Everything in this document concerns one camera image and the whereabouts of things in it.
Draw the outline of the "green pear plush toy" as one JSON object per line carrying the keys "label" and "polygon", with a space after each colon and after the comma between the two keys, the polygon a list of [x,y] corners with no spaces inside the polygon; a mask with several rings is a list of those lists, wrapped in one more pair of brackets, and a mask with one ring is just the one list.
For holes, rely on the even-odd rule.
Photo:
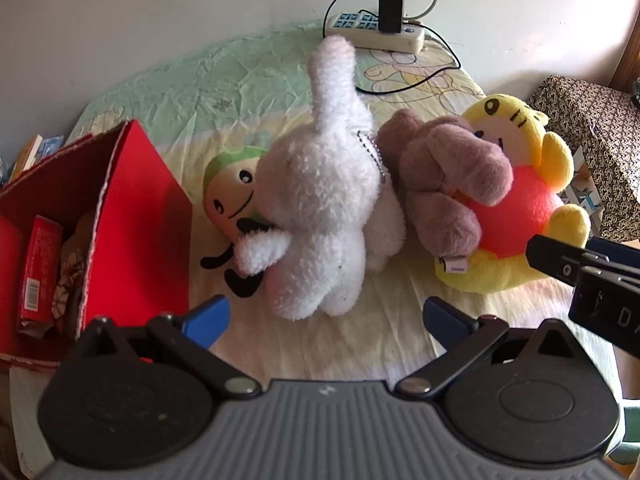
{"label": "green pear plush toy", "polygon": [[242,235],[270,229],[255,208],[256,168],[266,153],[265,148],[249,145],[239,151],[221,152],[207,164],[202,184],[203,209],[229,244],[219,255],[203,256],[203,269],[214,270],[228,264]]}

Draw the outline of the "white blue cardboard box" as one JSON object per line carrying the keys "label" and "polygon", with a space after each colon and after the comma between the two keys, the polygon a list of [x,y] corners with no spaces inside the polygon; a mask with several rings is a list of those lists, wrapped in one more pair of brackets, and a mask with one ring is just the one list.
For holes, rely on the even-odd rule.
{"label": "white blue cardboard box", "polygon": [[604,207],[581,146],[573,154],[573,162],[574,176],[560,194],[561,200],[564,204],[574,204],[585,209],[593,229],[598,230]]}

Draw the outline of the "pink-brown teddy bear plush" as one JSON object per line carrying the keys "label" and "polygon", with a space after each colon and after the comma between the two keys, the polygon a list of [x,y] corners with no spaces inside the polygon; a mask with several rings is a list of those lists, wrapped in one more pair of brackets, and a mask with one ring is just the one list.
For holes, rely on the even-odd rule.
{"label": "pink-brown teddy bear plush", "polygon": [[482,227],[457,196],[484,206],[506,197],[513,170],[502,149],[476,136],[461,116],[423,120],[410,108],[384,122],[376,144],[423,247],[438,258],[475,252]]}

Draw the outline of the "small red box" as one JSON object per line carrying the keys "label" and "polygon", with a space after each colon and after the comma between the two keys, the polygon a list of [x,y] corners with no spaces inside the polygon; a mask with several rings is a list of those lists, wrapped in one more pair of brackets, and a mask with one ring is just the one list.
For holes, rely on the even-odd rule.
{"label": "small red box", "polygon": [[62,249],[63,227],[43,216],[35,216],[27,246],[18,331],[41,338],[53,325],[52,302]]}

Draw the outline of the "yellow book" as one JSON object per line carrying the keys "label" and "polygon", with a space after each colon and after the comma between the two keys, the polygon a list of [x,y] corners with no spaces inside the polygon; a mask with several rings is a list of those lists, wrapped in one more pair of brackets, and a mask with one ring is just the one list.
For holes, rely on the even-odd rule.
{"label": "yellow book", "polygon": [[36,134],[26,143],[20,151],[20,154],[18,154],[17,160],[14,162],[10,182],[16,180],[23,171],[29,170],[34,164],[42,140],[43,137],[40,136],[40,134]]}

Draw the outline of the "patterned cloth covered stool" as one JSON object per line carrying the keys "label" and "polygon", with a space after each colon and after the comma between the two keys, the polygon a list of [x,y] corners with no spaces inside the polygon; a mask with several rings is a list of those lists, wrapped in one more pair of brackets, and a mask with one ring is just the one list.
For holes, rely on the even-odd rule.
{"label": "patterned cloth covered stool", "polygon": [[565,76],[547,77],[528,104],[549,117],[547,128],[582,150],[603,203],[600,235],[639,237],[639,110],[629,94]]}

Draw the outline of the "large white bunny plush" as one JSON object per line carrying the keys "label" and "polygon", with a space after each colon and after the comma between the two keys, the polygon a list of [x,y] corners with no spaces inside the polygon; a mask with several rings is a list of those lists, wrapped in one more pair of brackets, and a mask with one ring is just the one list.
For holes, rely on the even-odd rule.
{"label": "large white bunny plush", "polygon": [[404,213],[357,96],[356,51],[324,38],[308,61],[312,119],[278,136],[256,168],[256,209],[268,231],[235,245],[245,274],[262,274],[262,299],[281,318],[339,316],[364,277],[384,269],[406,238]]}

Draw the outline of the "white power strip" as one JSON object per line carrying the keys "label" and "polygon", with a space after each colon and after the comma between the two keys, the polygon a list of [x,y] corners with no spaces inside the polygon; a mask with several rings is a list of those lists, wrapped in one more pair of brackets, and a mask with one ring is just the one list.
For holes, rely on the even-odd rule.
{"label": "white power strip", "polygon": [[424,47],[424,29],[402,24],[400,32],[380,32],[378,18],[372,13],[339,13],[329,18],[326,36],[345,37],[356,48],[418,54]]}

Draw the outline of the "green yellow cartoon bedsheet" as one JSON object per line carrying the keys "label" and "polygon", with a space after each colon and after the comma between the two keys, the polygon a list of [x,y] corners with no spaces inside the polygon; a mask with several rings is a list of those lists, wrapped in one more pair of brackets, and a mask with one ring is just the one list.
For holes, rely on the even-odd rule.
{"label": "green yellow cartoon bedsheet", "polygon": [[371,125],[392,110],[352,91],[356,57],[314,24],[235,39],[107,91],[72,133],[140,122],[193,203],[190,300],[231,304],[212,350],[261,384],[398,382],[442,353],[431,296],[516,327],[568,317],[552,278],[489,295],[439,281],[380,169]]}

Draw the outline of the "blue book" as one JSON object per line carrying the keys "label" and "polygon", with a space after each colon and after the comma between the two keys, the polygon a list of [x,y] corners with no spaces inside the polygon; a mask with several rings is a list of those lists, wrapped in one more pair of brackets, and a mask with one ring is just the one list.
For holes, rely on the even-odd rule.
{"label": "blue book", "polygon": [[52,138],[43,139],[39,145],[35,163],[39,164],[43,159],[56,153],[64,143],[64,136],[52,136]]}

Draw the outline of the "yellow tiger plush toy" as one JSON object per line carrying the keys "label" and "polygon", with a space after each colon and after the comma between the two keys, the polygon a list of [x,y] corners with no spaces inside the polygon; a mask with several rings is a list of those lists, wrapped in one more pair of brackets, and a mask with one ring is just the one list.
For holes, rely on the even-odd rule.
{"label": "yellow tiger plush toy", "polygon": [[476,214],[480,246],[462,259],[461,272],[450,272],[451,258],[436,264],[436,276],[462,292],[490,294],[541,280],[526,260],[527,242],[536,234],[575,247],[590,234],[588,214],[563,203],[559,194],[574,176],[573,156],[565,141],[546,129],[548,116],[507,94],[486,96],[463,114],[479,138],[495,143],[510,160],[513,182],[506,197],[485,206],[462,194],[456,197]]}

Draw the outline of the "red cardboard box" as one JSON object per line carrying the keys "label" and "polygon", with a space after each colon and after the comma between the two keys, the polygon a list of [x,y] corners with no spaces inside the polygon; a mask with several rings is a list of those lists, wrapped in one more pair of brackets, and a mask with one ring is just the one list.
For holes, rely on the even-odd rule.
{"label": "red cardboard box", "polygon": [[93,212],[84,296],[73,334],[96,316],[143,325],[189,309],[192,205],[135,120],[85,136],[1,191],[1,364],[52,367],[73,341],[20,333],[28,238],[36,217],[73,231]]}

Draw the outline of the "black charger adapter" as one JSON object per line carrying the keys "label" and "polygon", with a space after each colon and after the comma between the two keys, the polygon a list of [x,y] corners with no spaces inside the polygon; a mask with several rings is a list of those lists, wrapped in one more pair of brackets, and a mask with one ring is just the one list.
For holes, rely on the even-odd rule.
{"label": "black charger adapter", "polygon": [[402,31],[404,0],[378,0],[378,31],[400,34]]}

